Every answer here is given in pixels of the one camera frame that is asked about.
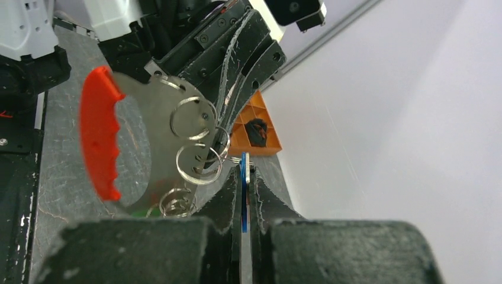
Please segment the steel key holder red handle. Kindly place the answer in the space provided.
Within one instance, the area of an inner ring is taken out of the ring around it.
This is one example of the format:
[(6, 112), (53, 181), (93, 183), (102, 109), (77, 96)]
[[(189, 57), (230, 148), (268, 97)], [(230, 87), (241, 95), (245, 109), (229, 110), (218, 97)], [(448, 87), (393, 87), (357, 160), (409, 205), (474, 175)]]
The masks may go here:
[[(177, 108), (198, 94), (195, 86), (176, 76), (155, 74), (140, 83), (106, 66), (88, 74), (80, 102), (81, 151), (100, 200), (128, 215), (149, 208), (158, 208), (161, 217), (187, 217), (196, 211), (197, 188), (219, 178), (230, 148), (230, 134), (217, 118), (208, 113), (177, 117)], [(123, 204), (115, 185), (120, 153), (115, 106), (126, 97), (137, 102), (151, 157), (146, 189), (130, 205)]]

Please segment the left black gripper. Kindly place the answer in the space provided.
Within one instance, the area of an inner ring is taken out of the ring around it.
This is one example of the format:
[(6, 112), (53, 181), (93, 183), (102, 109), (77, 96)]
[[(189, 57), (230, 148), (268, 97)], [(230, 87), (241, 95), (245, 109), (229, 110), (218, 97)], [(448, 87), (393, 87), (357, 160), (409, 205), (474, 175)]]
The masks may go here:
[(146, 83), (152, 73), (176, 75), (199, 94), (177, 117), (208, 113), (233, 125), (286, 56), (249, 1), (129, 1), (139, 8), (126, 31), (99, 38), (110, 68)]

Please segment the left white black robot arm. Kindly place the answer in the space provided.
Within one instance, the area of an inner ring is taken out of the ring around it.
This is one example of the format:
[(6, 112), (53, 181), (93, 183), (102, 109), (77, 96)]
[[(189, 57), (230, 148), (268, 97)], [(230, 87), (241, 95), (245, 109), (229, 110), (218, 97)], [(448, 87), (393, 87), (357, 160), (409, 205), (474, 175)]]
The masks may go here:
[[(70, 78), (68, 52), (54, 31), (54, 1), (1, 2), (1, 109), (28, 110), (36, 95)], [(106, 71), (145, 85), (177, 77), (230, 127), (286, 61), (250, 1), (83, 1)]]

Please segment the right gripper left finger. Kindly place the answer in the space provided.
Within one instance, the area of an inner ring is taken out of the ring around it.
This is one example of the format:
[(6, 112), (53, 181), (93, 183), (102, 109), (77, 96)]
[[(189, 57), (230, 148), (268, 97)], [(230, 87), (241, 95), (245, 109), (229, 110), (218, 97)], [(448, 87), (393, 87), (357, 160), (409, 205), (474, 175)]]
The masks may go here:
[(35, 283), (240, 283), (240, 168), (190, 217), (71, 224)]

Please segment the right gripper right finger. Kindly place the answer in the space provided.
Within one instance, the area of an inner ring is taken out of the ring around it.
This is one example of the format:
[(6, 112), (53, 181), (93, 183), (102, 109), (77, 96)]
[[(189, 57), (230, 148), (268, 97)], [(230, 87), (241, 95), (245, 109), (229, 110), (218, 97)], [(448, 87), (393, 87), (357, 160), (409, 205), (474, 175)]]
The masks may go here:
[(253, 167), (249, 232), (254, 283), (443, 283), (432, 249), (404, 221), (309, 220)]

